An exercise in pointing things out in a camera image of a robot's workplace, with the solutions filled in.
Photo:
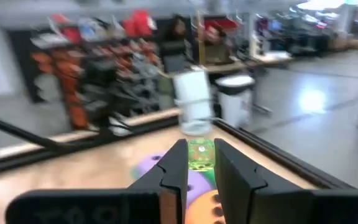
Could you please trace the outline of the wooden desk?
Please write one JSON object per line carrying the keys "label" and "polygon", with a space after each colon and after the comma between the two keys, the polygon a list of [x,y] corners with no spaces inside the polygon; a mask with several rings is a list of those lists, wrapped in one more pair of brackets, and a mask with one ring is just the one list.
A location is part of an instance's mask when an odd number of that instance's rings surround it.
{"label": "wooden desk", "polygon": [[265,55],[256,55],[246,61],[242,61],[234,56],[231,56],[231,59],[234,62],[225,65],[192,65],[190,71],[204,70],[207,73],[234,72],[236,70],[256,68],[259,66],[268,67],[270,65],[286,65],[288,62],[294,60],[288,52],[267,52]]}

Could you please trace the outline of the small green translucent die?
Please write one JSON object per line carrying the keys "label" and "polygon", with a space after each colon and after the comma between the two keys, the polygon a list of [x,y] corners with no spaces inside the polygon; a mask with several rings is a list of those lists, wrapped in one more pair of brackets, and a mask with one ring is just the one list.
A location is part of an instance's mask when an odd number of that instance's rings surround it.
{"label": "small green translucent die", "polygon": [[188,141],[188,168],[204,172],[214,169],[216,163],[215,145],[211,139],[198,138]]}

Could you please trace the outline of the white cylindrical device on stand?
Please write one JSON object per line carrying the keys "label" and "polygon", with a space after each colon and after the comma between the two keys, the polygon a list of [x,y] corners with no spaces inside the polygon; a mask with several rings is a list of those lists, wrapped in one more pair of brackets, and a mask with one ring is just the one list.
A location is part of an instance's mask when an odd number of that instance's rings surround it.
{"label": "white cylindrical device on stand", "polygon": [[175,104],[181,110],[179,125],[183,134],[204,136],[212,130],[214,117],[208,74],[203,68],[182,72],[173,77]]}

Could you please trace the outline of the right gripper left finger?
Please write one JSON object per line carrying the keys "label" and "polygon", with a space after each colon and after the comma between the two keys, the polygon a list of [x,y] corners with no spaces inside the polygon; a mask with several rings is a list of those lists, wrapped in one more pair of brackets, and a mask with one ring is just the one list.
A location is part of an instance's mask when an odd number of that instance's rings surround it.
{"label": "right gripper left finger", "polygon": [[31,190],[13,199],[6,224],[184,224],[188,143],[179,139],[126,189]]}

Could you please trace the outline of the black storage shelf rack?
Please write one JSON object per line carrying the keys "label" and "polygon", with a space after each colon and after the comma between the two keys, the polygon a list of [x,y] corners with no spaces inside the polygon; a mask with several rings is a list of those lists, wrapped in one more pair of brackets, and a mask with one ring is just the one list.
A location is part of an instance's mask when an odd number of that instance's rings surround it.
{"label": "black storage shelf rack", "polygon": [[7,30],[32,102],[49,99],[43,74],[52,79],[73,129],[107,126],[114,112],[126,113],[140,101],[119,83],[137,78],[135,55],[149,68],[158,67],[157,27],[148,11],[135,10],[121,21],[113,14],[108,21],[64,14],[47,16],[44,25],[33,21],[26,18],[21,27]]}

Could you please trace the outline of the large green foam die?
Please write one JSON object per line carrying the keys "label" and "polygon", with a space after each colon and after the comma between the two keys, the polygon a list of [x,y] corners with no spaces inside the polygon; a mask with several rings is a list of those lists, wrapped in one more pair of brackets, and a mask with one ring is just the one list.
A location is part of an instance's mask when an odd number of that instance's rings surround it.
{"label": "large green foam die", "polygon": [[215,180],[215,174],[214,174],[214,170],[210,169],[207,171],[203,171],[201,172],[201,174],[203,175],[203,177],[209,182],[210,186],[213,189],[217,189],[216,187],[216,180]]}

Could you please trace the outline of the white trash bin black liner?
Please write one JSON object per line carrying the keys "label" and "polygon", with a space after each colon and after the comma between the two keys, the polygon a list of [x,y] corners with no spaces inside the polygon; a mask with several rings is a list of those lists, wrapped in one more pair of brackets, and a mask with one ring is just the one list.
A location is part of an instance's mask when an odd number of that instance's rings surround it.
{"label": "white trash bin black liner", "polygon": [[252,89],[255,81],[245,74],[222,77],[215,82],[221,118],[235,128],[249,123],[252,110]]}

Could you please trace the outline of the large purple foam die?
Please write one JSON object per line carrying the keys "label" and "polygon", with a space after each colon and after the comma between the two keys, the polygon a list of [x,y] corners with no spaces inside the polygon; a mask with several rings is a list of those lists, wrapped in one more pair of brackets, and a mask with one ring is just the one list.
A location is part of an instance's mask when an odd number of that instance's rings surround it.
{"label": "large purple foam die", "polygon": [[188,171],[188,190],[186,196],[186,207],[195,201],[199,196],[214,190],[216,187],[202,173],[193,170]]}
{"label": "large purple foam die", "polygon": [[134,180],[139,179],[145,173],[147,173],[151,168],[153,168],[156,163],[161,160],[161,158],[165,155],[165,152],[158,152],[155,154],[151,154],[143,158],[140,162],[138,162],[131,171],[132,178]]}

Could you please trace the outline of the person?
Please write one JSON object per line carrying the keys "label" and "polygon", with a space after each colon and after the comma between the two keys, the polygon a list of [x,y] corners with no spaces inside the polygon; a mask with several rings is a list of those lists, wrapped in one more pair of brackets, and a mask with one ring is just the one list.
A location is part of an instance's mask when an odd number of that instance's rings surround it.
{"label": "person", "polygon": [[194,64],[195,61],[189,47],[191,44],[186,39],[186,19],[174,14],[159,34],[159,52],[163,63],[163,71],[181,72]]}
{"label": "person", "polygon": [[233,63],[227,42],[226,31],[236,28],[229,19],[208,19],[204,22],[204,59],[207,65],[226,65]]}

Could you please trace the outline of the large orange foam die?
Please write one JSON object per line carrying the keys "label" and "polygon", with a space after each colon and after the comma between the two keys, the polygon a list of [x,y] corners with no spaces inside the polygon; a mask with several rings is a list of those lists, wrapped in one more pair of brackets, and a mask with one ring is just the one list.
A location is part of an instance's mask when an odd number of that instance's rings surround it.
{"label": "large orange foam die", "polygon": [[185,224],[226,224],[217,190],[206,192],[190,204]]}

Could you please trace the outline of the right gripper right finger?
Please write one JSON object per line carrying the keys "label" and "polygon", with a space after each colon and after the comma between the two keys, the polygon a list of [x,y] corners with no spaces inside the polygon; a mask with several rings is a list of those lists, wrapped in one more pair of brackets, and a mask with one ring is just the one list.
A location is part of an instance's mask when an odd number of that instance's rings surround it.
{"label": "right gripper right finger", "polygon": [[226,224],[358,224],[357,189],[302,189],[226,141],[214,143]]}

